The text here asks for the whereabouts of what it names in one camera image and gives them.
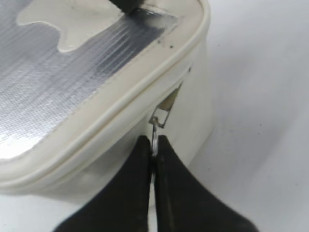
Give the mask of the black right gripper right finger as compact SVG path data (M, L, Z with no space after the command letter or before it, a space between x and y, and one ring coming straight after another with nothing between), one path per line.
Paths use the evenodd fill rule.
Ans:
M256 232L247 218L212 195L182 163L167 137L158 137L155 205L160 232Z

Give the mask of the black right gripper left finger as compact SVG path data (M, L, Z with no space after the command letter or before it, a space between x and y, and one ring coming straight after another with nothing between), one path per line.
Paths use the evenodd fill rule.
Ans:
M56 232L146 232L151 180L150 141L140 136L114 178Z

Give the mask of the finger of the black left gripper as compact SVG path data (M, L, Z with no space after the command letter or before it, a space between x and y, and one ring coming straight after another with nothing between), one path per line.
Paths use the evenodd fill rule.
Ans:
M138 9L144 2L144 0L109 0L109 1L125 14L130 14L134 10Z

